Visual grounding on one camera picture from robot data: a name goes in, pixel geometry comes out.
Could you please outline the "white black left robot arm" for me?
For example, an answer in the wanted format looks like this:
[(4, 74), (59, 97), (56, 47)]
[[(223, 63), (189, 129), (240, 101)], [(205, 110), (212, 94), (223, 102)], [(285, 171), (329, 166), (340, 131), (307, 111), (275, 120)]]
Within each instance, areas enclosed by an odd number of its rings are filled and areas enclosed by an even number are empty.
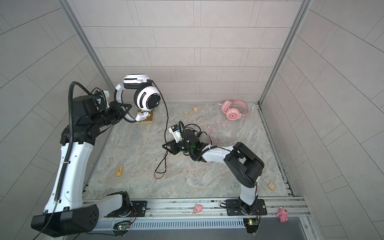
[(117, 192), (89, 205), (83, 205), (83, 188), (88, 160), (100, 129), (117, 124), (124, 110), (116, 101), (98, 110), (96, 96), (72, 100), (70, 124), (62, 133), (61, 160), (52, 195), (43, 214), (32, 218), (32, 229), (51, 237), (92, 231), (98, 220), (126, 217), (133, 213), (127, 192)]

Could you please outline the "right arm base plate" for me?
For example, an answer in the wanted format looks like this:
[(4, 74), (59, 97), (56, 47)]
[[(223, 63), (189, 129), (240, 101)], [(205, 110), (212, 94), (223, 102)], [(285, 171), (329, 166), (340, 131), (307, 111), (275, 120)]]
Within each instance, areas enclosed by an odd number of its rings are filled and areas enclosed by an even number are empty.
[(256, 199), (251, 205), (247, 205), (240, 199), (228, 199), (220, 204), (227, 210), (228, 216), (266, 216), (268, 214), (265, 201)]

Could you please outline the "white black headphones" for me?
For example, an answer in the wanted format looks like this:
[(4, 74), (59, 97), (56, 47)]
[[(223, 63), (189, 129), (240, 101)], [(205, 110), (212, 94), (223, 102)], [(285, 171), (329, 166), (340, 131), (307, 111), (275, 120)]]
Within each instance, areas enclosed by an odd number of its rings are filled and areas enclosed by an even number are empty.
[[(162, 99), (161, 93), (154, 84), (154, 81), (145, 74), (126, 75), (123, 79), (123, 83), (116, 85), (115, 89), (114, 100), (121, 104), (124, 104), (124, 90), (136, 90), (134, 94), (134, 103), (140, 110), (145, 112), (157, 108)], [(136, 117), (133, 118), (130, 115), (129, 120), (133, 120), (134, 123), (136, 122)]]

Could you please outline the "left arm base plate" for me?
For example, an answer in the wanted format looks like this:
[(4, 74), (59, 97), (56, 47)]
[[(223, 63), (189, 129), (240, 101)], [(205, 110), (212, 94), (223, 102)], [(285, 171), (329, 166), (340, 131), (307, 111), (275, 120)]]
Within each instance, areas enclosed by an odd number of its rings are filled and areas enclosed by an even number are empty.
[(121, 208), (106, 215), (107, 218), (135, 218), (144, 217), (147, 209), (147, 201), (123, 202)]

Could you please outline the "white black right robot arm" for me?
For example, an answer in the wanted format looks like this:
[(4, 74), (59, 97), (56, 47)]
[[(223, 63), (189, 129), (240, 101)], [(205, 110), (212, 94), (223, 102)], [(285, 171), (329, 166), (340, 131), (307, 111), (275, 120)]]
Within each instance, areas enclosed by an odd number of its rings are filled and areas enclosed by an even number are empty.
[(213, 146), (200, 142), (195, 130), (181, 130), (174, 125), (169, 128), (172, 141), (163, 144), (163, 148), (176, 155), (182, 152), (195, 162), (216, 162), (227, 165), (241, 184), (240, 205), (236, 210), (245, 215), (253, 215), (257, 210), (258, 180), (265, 167), (264, 162), (243, 143), (230, 147)]

